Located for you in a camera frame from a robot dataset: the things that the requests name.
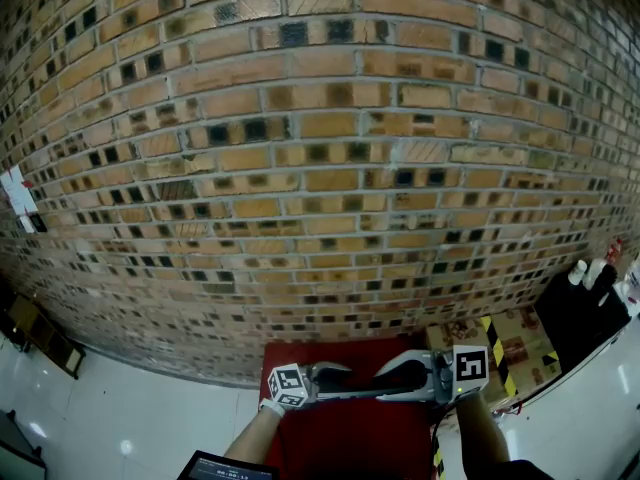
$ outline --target brick wall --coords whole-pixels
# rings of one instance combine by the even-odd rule
[[[526,306],[635,251],[636,0],[2,0],[2,272],[147,368]]]

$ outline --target floor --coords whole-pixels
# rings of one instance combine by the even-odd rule
[[[585,368],[501,426],[512,458],[557,480],[616,478],[640,448],[640,321]],[[74,381],[39,352],[0,342],[0,409],[15,409],[52,480],[175,480],[194,450],[224,453],[256,391],[163,377],[89,353]],[[449,480],[459,438],[440,436]]]

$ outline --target human arm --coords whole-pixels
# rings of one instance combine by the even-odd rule
[[[456,410],[462,440],[462,465],[469,480],[484,478],[491,466],[509,462],[507,442],[481,393],[464,398]]]
[[[267,458],[271,442],[276,435],[284,409],[274,409],[264,405],[251,423],[231,443],[224,456],[228,459],[262,464]]]

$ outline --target tablet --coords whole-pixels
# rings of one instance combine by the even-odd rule
[[[197,451],[178,480],[279,480],[277,468]]]

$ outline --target red tablecloth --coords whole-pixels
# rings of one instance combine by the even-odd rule
[[[272,368],[289,363],[335,361],[362,376],[424,341],[409,338],[347,343],[274,343],[267,346],[260,397],[269,396]],[[280,425],[267,464],[289,480],[310,478],[404,478],[424,480],[429,472],[429,414],[421,403],[337,400],[289,411]]]

